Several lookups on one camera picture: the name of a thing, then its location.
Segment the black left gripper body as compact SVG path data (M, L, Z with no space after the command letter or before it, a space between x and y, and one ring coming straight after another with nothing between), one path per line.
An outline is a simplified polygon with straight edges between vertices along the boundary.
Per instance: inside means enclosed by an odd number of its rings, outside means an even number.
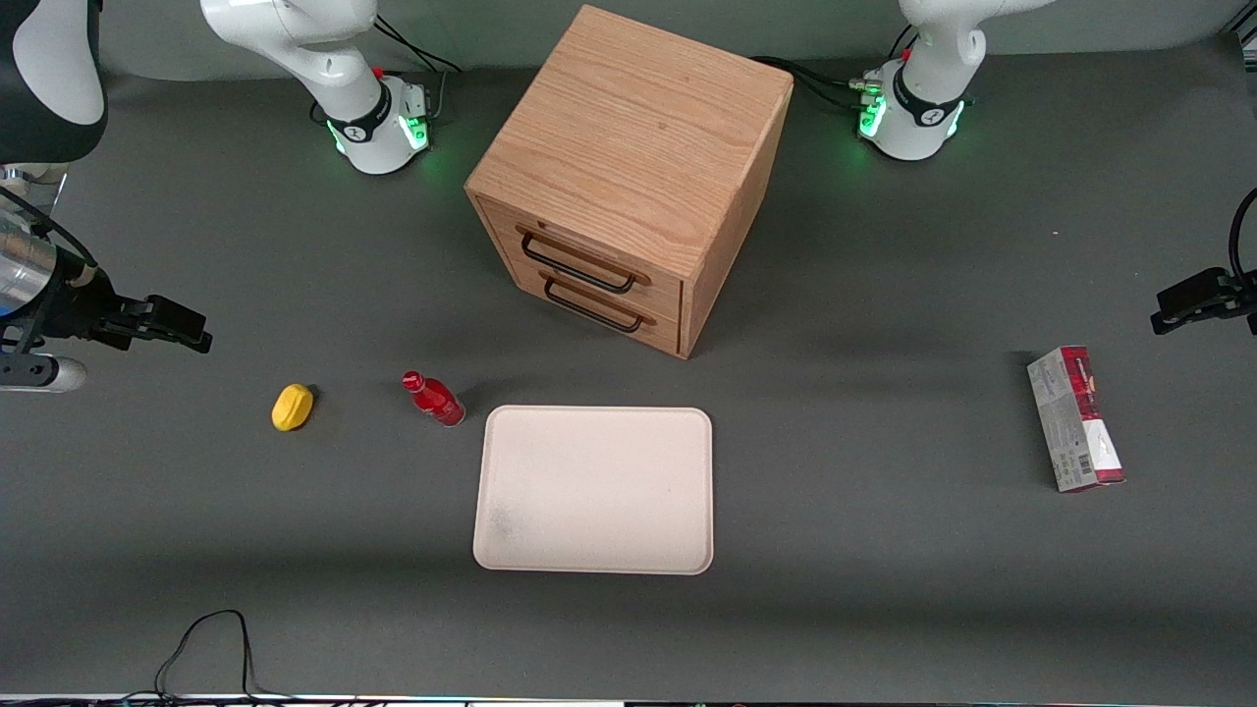
M1254 272L1227 272L1221 268L1218 286L1223 299L1217 307L1217 320L1243 318L1252 336L1257 335Z

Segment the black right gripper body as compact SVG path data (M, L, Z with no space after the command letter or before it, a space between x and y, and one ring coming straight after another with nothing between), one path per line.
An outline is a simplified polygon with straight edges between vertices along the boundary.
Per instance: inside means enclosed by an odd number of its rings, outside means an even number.
M48 338L82 338L126 351L148 304L116 294L109 277L48 238L48 226L3 218L3 350L31 353Z

